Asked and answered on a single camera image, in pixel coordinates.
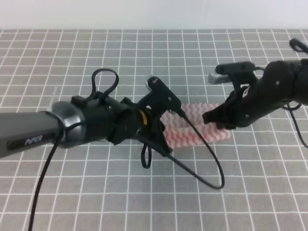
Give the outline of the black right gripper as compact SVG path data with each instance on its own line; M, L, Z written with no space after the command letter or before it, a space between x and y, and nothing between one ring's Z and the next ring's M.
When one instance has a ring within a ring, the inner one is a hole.
M292 99L292 84L282 80L260 79L249 86L247 94L231 103L221 104L202 115L205 124L214 122L218 129L243 128L281 108Z

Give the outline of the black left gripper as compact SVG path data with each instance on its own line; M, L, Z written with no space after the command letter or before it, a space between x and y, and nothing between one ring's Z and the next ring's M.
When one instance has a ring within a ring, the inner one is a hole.
M172 153L163 134L165 126L160 120L165 108L148 100L133 103L128 98L120 102L108 98L108 110L111 118L109 142L114 145L129 139L152 142L161 155Z

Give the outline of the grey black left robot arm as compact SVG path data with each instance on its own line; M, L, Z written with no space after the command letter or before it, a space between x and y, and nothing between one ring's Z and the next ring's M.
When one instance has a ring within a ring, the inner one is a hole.
M84 107L60 101L51 111L0 115L1 157L47 143L72 148L99 140L114 145L137 140L161 155L171 152L159 117L130 100L107 97L103 103L91 100Z

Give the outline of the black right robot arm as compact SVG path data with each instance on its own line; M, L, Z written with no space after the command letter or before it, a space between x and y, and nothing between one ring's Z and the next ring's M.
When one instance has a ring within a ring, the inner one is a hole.
M252 62L220 64L209 75L210 83L233 84L234 90L224 103L202 115L205 124L219 129L247 127L291 101L308 103L308 61L274 61L254 74Z

